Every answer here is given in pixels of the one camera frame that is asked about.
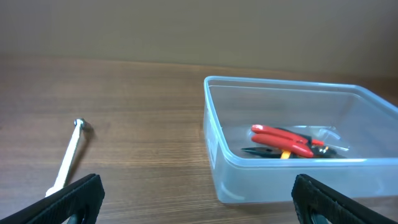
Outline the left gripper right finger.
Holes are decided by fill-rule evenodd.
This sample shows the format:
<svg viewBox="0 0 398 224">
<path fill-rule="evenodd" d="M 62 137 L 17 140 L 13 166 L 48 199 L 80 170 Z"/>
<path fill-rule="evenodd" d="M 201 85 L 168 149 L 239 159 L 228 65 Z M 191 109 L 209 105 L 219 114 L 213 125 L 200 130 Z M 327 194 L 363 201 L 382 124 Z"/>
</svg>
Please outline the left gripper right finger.
<svg viewBox="0 0 398 224">
<path fill-rule="evenodd" d="M 296 176 L 291 195 L 300 224 L 397 224 L 306 174 Z"/>
</svg>

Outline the orange black long-nose pliers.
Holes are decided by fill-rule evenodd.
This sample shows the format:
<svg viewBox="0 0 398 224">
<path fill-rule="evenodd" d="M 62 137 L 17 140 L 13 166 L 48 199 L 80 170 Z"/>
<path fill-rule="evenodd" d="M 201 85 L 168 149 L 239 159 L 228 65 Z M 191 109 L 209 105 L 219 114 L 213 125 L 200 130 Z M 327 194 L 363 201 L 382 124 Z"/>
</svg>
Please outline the orange black long-nose pliers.
<svg viewBox="0 0 398 224">
<path fill-rule="evenodd" d="M 269 147 L 248 147 L 248 148 L 242 148 L 242 151 L 268 159 L 303 158 L 303 156 L 299 156 L 290 151 L 283 151 L 280 149 L 269 148 Z M 313 152 L 314 158 L 332 158 L 336 156 L 336 152 L 332 148 L 327 146 L 322 146 L 322 147 L 313 146 L 311 147 L 311 151 Z"/>
</svg>

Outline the red handled cutting pliers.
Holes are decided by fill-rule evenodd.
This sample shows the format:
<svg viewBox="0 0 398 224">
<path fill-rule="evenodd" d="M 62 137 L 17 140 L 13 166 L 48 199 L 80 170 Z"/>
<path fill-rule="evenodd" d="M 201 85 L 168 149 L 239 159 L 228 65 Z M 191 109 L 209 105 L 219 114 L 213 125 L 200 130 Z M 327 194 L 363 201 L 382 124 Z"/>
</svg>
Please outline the red handled cutting pliers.
<svg viewBox="0 0 398 224">
<path fill-rule="evenodd" d="M 254 124 L 251 127 L 251 131 L 254 133 L 251 137 L 253 142 L 283 151 L 290 151 L 304 158 L 314 158 L 311 147 L 322 147 L 317 144 L 313 145 L 311 137 L 302 136 L 281 128 Z"/>
</svg>

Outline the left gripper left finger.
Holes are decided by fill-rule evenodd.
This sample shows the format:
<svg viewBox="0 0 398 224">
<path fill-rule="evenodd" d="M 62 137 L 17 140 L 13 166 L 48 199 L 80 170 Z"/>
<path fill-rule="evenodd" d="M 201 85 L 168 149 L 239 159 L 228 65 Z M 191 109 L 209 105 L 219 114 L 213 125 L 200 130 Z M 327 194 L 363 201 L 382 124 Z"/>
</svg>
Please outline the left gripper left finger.
<svg viewBox="0 0 398 224">
<path fill-rule="evenodd" d="M 101 177 L 89 174 L 1 220 L 1 224 L 96 223 L 105 196 Z"/>
</svg>

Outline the small silver wrench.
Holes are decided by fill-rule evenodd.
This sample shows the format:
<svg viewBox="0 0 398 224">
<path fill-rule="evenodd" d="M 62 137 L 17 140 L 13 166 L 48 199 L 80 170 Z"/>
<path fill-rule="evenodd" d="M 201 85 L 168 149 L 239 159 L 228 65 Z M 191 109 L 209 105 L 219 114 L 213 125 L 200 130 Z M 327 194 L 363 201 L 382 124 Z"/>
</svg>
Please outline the small silver wrench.
<svg viewBox="0 0 398 224">
<path fill-rule="evenodd" d="M 75 129 L 73 130 L 72 136 L 68 143 L 68 147 L 59 168 L 57 178 L 55 179 L 54 185 L 46 191 L 46 197 L 51 196 L 55 192 L 58 192 L 60 189 L 64 188 L 67 181 L 68 173 L 70 171 L 73 158 L 78 147 L 81 132 L 86 126 L 86 121 L 83 118 L 79 118 L 74 120 L 74 125 Z"/>
</svg>

